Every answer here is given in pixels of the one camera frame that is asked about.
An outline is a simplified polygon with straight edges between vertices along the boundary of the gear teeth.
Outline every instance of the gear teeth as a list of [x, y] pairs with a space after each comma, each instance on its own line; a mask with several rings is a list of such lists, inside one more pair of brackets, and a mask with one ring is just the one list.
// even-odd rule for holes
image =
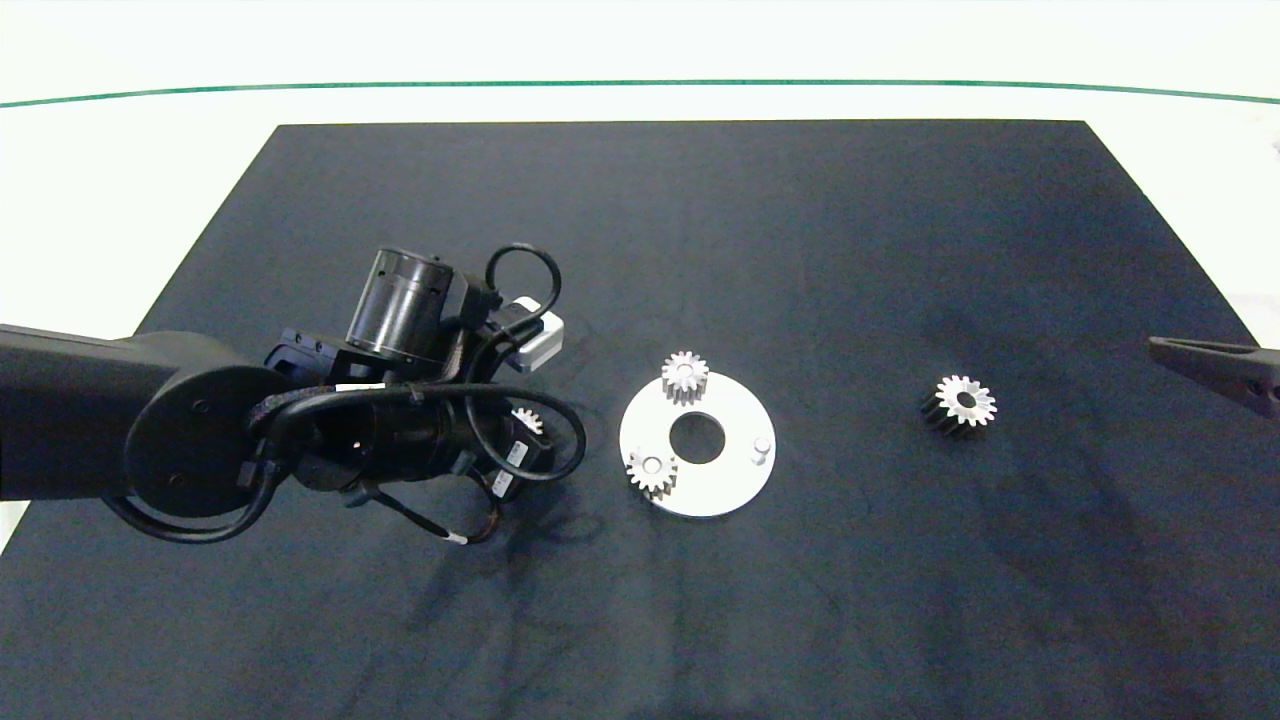
[[672, 352], [662, 364], [662, 391], [677, 405], [691, 405], [703, 398], [710, 369], [700, 356], [684, 350]]
[[[969, 375], [942, 378], [936, 387], [937, 392], [924, 398], [920, 413], [924, 421], [942, 434], [968, 437], [996, 419], [996, 398]], [[961, 402], [961, 395], [968, 395], [972, 404]]]
[[675, 456], [663, 460], [660, 455], [639, 448], [627, 460], [627, 474], [631, 475], [631, 484], [636, 486], [640, 493], [649, 500], [671, 495], [671, 489], [676, 487], [678, 469]]
[[517, 420], [520, 420], [526, 428], [529, 428], [529, 432], [534, 433], [535, 436], [543, 434], [543, 419], [538, 416], [538, 413], [534, 413], [527, 407], [516, 407], [515, 410], [511, 411], [511, 414]]

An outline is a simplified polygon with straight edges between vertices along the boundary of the green line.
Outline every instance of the green line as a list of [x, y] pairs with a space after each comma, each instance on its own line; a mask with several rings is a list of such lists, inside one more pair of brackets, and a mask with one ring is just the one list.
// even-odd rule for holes
[[1165, 90], [1158, 87], [1128, 87], [1121, 85], [1082, 85], [1074, 82], [1023, 82], [998, 79], [481, 79], [481, 81], [388, 81], [388, 82], [283, 82], [268, 85], [206, 85], [200, 87], [164, 87], [157, 90], [128, 90], [68, 97], [42, 97], [0, 102], [3, 108], [54, 105], [58, 102], [84, 102], [88, 100], [116, 100], [145, 97], [147, 95], [189, 95], [196, 92], [241, 92], [248, 90], [347, 90], [366, 87], [707, 87], [707, 86], [874, 86], [874, 87], [1019, 87], [1033, 90], [1087, 90], [1092, 92], [1128, 92], [1133, 95], [1165, 95], [1194, 97], [1198, 100], [1229, 100], [1233, 102], [1262, 102], [1280, 105], [1280, 97], [1260, 95], [1230, 95], [1225, 92], [1199, 92], [1196, 90]]

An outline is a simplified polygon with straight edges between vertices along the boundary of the black cable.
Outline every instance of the black cable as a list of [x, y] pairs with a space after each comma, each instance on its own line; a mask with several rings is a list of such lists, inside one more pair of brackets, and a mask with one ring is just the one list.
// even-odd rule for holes
[[[403, 386], [387, 387], [380, 389], [353, 389], [343, 392], [329, 392], [325, 395], [306, 397], [293, 402], [275, 415], [271, 420], [270, 427], [266, 430], [266, 438], [264, 442], [264, 448], [266, 450], [265, 457], [269, 460], [280, 460], [283, 455], [291, 455], [283, 452], [287, 446], [293, 442], [293, 437], [298, 427], [306, 418], [314, 413], [320, 413], [324, 410], [332, 410], [334, 407], [346, 407], [349, 405], [365, 405], [365, 404], [408, 404], [408, 402], [425, 402], [428, 400], [444, 398], [444, 397], [462, 397], [462, 398], [476, 398], [476, 397], [516, 397], [520, 400], [527, 400], [530, 402], [536, 402], [550, 407], [553, 411], [562, 415], [573, 429], [573, 436], [577, 442], [573, 446], [573, 454], [570, 459], [563, 462], [559, 468], [547, 471], [547, 473], [532, 473], [517, 468], [508, 462], [504, 457], [497, 457], [498, 465], [516, 477], [522, 477], [532, 480], [553, 480], [563, 478], [572, 473], [577, 465], [582, 461], [586, 455], [586, 428], [582, 425], [582, 419], [577, 416], [577, 413], [570, 407], [563, 400], [559, 400], [545, 392], [538, 392], [534, 389], [526, 389], [515, 386], [499, 386], [489, 383], [460, 383], [460, 384], [419, 384], [419, 383], [406, 383]], [[484, 447], [486, 441], [476, 436], [477, 441]], [[497, 448], [492, 445], [488, 446], [490, 452], [497, 455]], [[283, 464], [282, 468], [287, 468], [287, 471], [292, 471], [292, 468]]]
[[[262, 473], [264, 465], [259, 464], [257, 468], [255, 468], [253, 474], [260, 475]], [[146, 533], [154, 538], [184, 544], [221, 542], [243, 533], [250, 525], [256, 523], [257, 519], [262, 516], [262, 512], [266, 511], [266, 506], [270, 505], [271, 498], [275, 497], [275, 488], [279, 487], [280, 480], [285, 477], [283, 474], [276, 477], [271, 475], [274, 475], [274, 473], [266, 470], [266, 477], [259, 478], [257, 487], [253, 489], [253, 497], [238, 518], [216, 528], [184, 528], [182, 525], [165, 523], [164, 520], [143, 512], [127, 497], [104, 497], [102, 502], [106, 503], [108, 507], [110, 507], [133, 529]]]
[[480, 532], [470, 536], [454, 533], [448, 528], [444, 528], [443, 525], [434, 523], [433, 520], [413, 511], [403, 502], [396, 500], [390, 495], [387, 495], [385, 492], [381, 491], [381, 488], [378, 487], [366, 488], [366, 492], [369, 493], [370, 500], [372, 500], [374, 502], [399, 512], [404, 518], [408, 518], [408, 520], [415, 525], [417, 525], [419, 528], [422, 528], [424, 530], [431, 533], [433, 536], [440, 539], [456, 542], [458, 544], [480, 544], [484, 541], [489, 539], [493, 532], [498, 529], [498, 523], [502, 521], [502, 505], [498, 502], [498, 498], [489, 492], [489, 488], [485, 487], [484, 480], [481, 478], [477, 478], [475, 475], [467, 475], [467, 477], [475, 480], [477, 486], [480, 486], [481, 492], [484, 492], [485, 497], [489, 500], [489, 514], [485, 519], [484, 528], [481, 528]]
[[[515, 323], [512, 323], [509, 325], [506, 325], [506, 327], [502, 327], [502, 328], [497, 328], [495, 332], [493, 334], [490, 334], [489, 338], [485, 340], [480, 345], [479, 348], [476, 348], [476, 352], [471, 357], [471, 364], [467, 368], [467, 374], [466, 374], [465, 380], [463, 380], [466, 383], [475, 382], [476, 368], [479, 366], [480, 360], [483, 357], [486, 357], [489, 355], [489, 352], [492, 352], [494, 350], [494, 347], [498, 345], [498, 342], [500, 342], [500, 341], [512, 342], [512, 347], [509, 347], [504, 352], [504, 355], [502, 355], [499, 357], [499, 360], [502, 357], [506, 357], [511, 352], [515, 352], [517, 350], [517, 347], [515, 346], [513, 334], [516, 332], [518, 332], [518, 331], [521, 331], [521, 329], [524, 329], [524, 328], [526, 328], [526, 327], [529, 327], [529, 325], [531, 325], [534, 323], [536, 323], [543, 315], [547, 314], [548, 310], [550, 310], [552, 305], [554, 305], [556, 301], [559, 300], [559, 293], [561, 293], [561, 272], [559, 272], [559, 265], [556, 264], [556, 260], [545, 250], [540, 250], [538, 247], [534, 247], [532, 245], [526, 245], [524, 242], [517, 242], [517, 243], [507, 245], [504, 247], [499, 247], [493, 255], [489, 256], [489, 261], [485, 264], [485, 269], [484, 269], [484, 279], [489, 284], [489, 287], [495, 287], [494, 286], [494, 274], [495, 274], [495, 272], [498, 269], [498, 260], [500, 260], [508, 252], [527, 252], [530, 255], [534, 255], [539, 260], [541, 260], [543, 265], [547, 266], [547, 272], [550, 273], [550, 277], [552, 277], [552, 288], [550, 288], [550, 292], [547, 295], [547, 297], [539, 304], [538, 310], [535, 310], [531, 315], [529, 315], [527, 318], [521, 318], [520, 320], [516, 320]], [[495, 363], [494, 365], [495, 366], [500, 366], [500, 363]], [[561, 410], [559, 407], [557, 407], [554, 405], [543, 402], [543, 405], [547, 405], [548, 407], [552, 407], [553, 410], [556, 410], [557, 413], [559, 413], [561, 415], [563, 415], [564, 419], [570, 420], [571, 425], [573, 425], [573, 436], [575, 436], [575, 443], [576, 443], [576, 448], [577, 448], [576, 460], [572, 461], [572, 462], [566, 462], [562, 468], [559, 468], [557, 470], [550, 470], [550, 471], [545, 471], [545, 473], [538, 473], [538, 471], [534, 471], [534, 470], [526, 470], [524, 468], [518, 468], [518, 466], [513, 465], [512, 462], [509, 462], [502, 455], [502, 451], [499, 451], [497, 447], [494, 447], [493, 443], [489, 442], [489, 439], [484, 437], [484, 433], [480, 430], [480, 421], [476, 418], [475, 397], [470, 396], [470, 395], [463, 396], [462, 405], [463, 405], [463, 409], [466, 410], [467, 425], [471, 428], [471, 434], [475, 436], [476, 443], [480, 446], [480, 450], [483, 450], [484, 454], [486, 456], [489, 456], [489, 460], [493, 460], [493, 462], [497, 464], [499, 468], [502, 468], [503, 470], [511, 473], [512, 475], [515, 475], [517, 478], [522, 478], [522, 479], [526, 479], [526, 480], [534, 480], [534, 482], [558, 480], [558, 479], [568, 475], [570, 473], [573, 471], [575, 468], [577, 468], [577, 464], [581, 461], [581, 459], [582, 459], [581, 456], [582, 456], [582, 454], [586, 450], [586, 430], [585, 430], [585, 428], [582, 428], [582, 421], [577, 418], [577, 414], [573, 413], [572, 409], [570, 409], [568, 413], [564, 413], [563, 410]]]
[[559, 300], [559, 291], [561, 291], [559, 265], [556, 264], [556, 259], [550, 256], [550, 252], [547, 252], [540, 247], [534, 247], [532, 245], [529, 245], [526, 242], [513, 242], [511, 245], [506, 245], [494, 251], [494, 254], [489, 256], [489, 261], [485, 263], [484, 266], [484, 282], [494, 290], [497, 290], [498, 287], [498, 284], [494, 282], [494, 274], [498, 269], [498, 260], [500, 260], [502, 256], [507, 255], [508, 252], [527, 252], [530, 255], [534, 255], [535, 258], [543, 261], [543, 265], [547, 265], [547, 270], [552, 274], [552, 290], [547, 295], [547, 297], [543, 299], [541, 302], [539, 302], [540, 307], [534, 311], [532, 319], [526, 319], [512, 324], [512, 328], [520, 328], [527, 323], [531, 323], [532, 320], [536, 320], [538, 318], [541, 318], [548, 310], [550, 310], [552, 305], [556, 305], [556, 301]]

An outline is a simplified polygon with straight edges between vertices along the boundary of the white disc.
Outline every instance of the white disc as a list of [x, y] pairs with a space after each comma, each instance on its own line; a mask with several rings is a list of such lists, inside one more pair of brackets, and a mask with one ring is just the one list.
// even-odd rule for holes
[[[671, 447], [671, 427], [689, 414], [707, 415], [724, 430], [724, 448], [710, 462], [690, 462]], [[764, 406], [741, 383], [719, 373], [708, 375], [701, 400], [690, 405], [672, 402], [662, 378], [644, 386], [622, 415], [618, 447], [623, 462], [636, 450], [677, 457], [675, 487], [650, 502], [687, 518], [712, 518], [746, 505], [768, 482], [778, 452]]]

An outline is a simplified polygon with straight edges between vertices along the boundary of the center hole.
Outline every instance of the center hole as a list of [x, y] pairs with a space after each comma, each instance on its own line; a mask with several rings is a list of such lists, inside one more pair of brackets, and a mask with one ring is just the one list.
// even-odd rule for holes
[[685, 462], [710, 462], [724, 450], [724, 428], [705, 413], [686, 413], [671, 425], [671, 448]]

